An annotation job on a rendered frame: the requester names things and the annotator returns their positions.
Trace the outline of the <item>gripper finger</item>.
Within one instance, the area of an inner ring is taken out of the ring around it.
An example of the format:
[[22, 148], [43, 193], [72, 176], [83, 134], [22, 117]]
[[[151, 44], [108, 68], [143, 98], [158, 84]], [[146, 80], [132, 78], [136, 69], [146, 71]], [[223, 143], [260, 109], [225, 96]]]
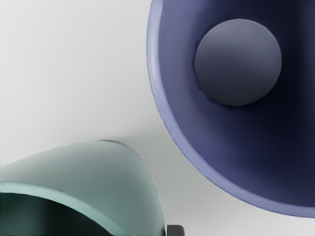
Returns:
[[166, 236], [184, 236], [184, 227], [182, 225], [167, 225]]

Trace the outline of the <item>teal cup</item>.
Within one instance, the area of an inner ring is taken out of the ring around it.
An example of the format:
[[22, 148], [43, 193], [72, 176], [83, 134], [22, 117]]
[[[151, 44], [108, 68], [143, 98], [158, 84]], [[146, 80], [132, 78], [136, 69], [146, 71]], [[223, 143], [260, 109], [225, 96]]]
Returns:
[[157, 188], [129, 147], [90, 141], [0, 168], [0, 236], [166, 236]]

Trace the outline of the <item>blue cup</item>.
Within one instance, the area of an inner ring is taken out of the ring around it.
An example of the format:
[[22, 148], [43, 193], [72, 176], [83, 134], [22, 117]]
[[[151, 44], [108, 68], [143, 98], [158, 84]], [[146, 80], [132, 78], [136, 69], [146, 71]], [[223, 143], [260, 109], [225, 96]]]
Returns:
[[[194, 56], [217, 24], [248, 19], [276, 38], [271, 91], [241, 107], [202, 91]], [[173, 141], [211, 182], [276, 213], [315, 218], [315, 0], [152, 0], [147, 64]]]

